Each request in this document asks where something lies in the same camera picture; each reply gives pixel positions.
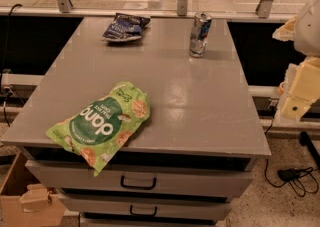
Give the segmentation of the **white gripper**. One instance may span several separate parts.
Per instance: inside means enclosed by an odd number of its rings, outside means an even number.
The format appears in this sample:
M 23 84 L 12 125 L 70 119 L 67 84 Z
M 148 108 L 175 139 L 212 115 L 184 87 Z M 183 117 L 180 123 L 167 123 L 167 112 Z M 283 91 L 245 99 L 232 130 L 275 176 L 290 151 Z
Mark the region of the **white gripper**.
M 297 18 L 289 19 L 272 34 L 279 41 L 293 41 Z M 283 93 L 276 111 L 277 121 L 299 121 L 320 98 L 320 59 L 308 56 L 299 65 L 290 64 L 281 83 Z

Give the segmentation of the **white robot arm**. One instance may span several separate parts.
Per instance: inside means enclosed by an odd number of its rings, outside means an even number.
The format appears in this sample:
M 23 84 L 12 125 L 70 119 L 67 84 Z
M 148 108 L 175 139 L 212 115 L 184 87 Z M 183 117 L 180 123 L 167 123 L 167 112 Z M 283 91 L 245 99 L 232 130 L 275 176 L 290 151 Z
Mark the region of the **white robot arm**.
M 272 38 L 292 41 L 294 49 L 305 56 L 299 65 L 289 65 L 276 112 L 278 121 L 299 121 L 320 99 L 320 0 L 307 2 Z

